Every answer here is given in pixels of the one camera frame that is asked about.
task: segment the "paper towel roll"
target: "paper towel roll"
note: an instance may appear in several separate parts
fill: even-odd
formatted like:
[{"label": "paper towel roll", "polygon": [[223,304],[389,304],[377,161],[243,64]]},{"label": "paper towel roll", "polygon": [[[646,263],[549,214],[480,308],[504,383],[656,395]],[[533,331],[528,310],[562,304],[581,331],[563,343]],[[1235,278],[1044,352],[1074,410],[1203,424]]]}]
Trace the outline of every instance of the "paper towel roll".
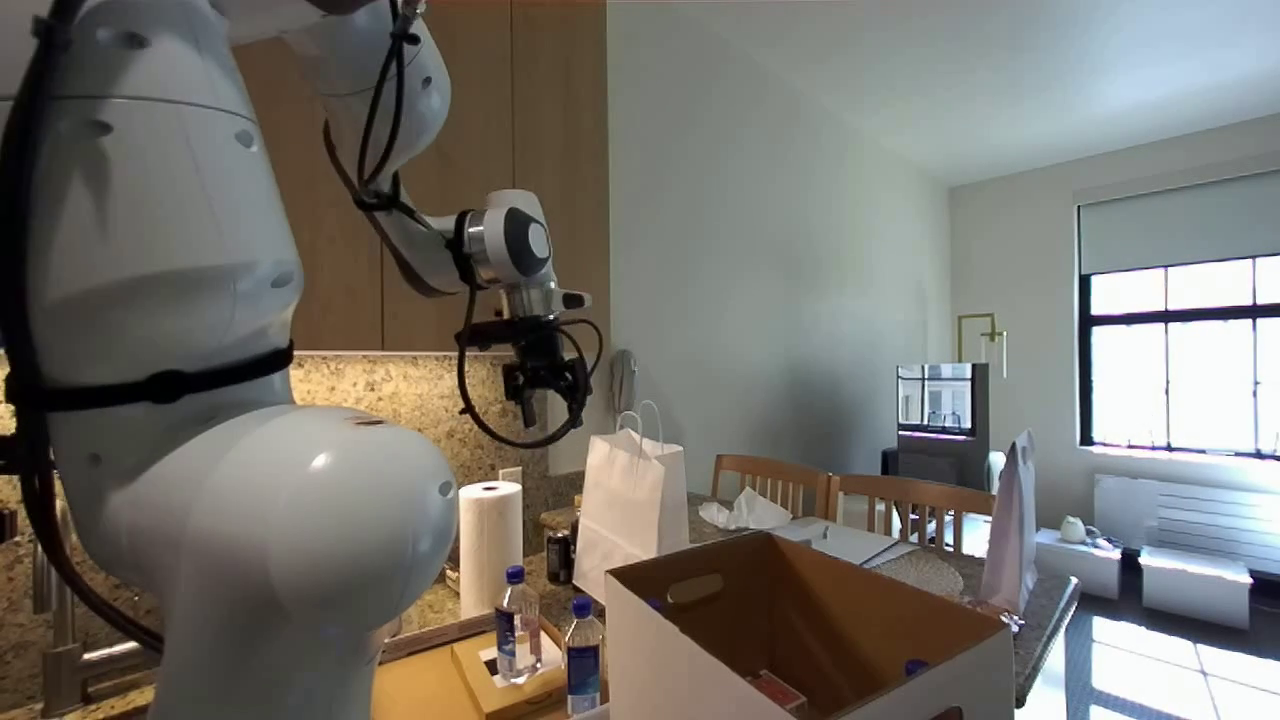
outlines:
[{"label": "paper towel roll", "polygon": [[459,489],[459,617],[486,617],[504,594],[504,571],[524,562],[524,500],[521,483],[480,480]]}]

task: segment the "chair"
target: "chair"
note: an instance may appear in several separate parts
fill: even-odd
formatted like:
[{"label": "chair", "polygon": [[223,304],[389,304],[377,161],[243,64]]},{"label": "chair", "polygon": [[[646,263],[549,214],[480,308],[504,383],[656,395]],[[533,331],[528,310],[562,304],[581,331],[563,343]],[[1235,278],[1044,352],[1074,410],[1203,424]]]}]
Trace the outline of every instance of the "chair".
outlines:
[{"label": "chair", "polygon": [[776,456],[715,456],[712,500],[733,502],[738,491],[760,491],[793,517],[836,519],[836,475]]},{"label": "chair", "polygon": [[942,483],[942,480],[918,480],[918,475],[842,475],[836,480],[836,502],[843,495],[870,500],[870,532],[899,535],[926,549],[942,549],[947,557],[964,557],[964,517],[994,517],[998,495]]}]

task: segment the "ceiling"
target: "ceiling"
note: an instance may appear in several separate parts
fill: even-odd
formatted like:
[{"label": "ceiling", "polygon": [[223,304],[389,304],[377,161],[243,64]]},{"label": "ceiling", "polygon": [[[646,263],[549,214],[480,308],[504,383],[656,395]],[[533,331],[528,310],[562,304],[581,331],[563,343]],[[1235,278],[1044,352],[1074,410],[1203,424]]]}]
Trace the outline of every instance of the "ceiling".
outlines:
[{"label": "ceiling", "polygon": [[1280,0],[682,0],[974,182],[1280,110]]}]

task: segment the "water bottle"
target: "water bottle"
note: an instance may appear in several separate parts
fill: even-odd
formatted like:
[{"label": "water bottle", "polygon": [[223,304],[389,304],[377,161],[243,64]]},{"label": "water bottle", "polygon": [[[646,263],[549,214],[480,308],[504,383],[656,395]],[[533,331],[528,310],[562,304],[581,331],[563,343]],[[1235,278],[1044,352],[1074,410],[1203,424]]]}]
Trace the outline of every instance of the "water bottle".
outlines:
[{"label": "water bottle", "polygon": [[524,584],[524,562],[510,566],[504,598],[496,603],[496,673],[524,685],[544,662],[544,632],[535,591]]},{"label": "water bottle", "polygon": [[599,706],[599,644],[603,625],[591,610],[587,594],[571,598],[571,625],[563,636],[568,651],[568,714],[587,714]]}]

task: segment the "paper bag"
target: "paper bag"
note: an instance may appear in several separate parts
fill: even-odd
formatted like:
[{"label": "paper bag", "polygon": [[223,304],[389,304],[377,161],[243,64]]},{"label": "paper bag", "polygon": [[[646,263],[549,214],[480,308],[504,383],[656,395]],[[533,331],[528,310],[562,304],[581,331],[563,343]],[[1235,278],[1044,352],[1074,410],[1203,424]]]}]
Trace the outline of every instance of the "paper bag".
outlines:
[{"label": "paper bag", "polygon": [[633,426],[591,434],[571,584],[603,598],[603,571],[690,549],[686,447]]},{"label": "paper bag", "polygon": [[1010,620],[1022,620],[1034,584],[1038,584],[1038,460],[1034,460],[1034,434],[1017,434],[1003,452],[979,603],[1010,610]]}]

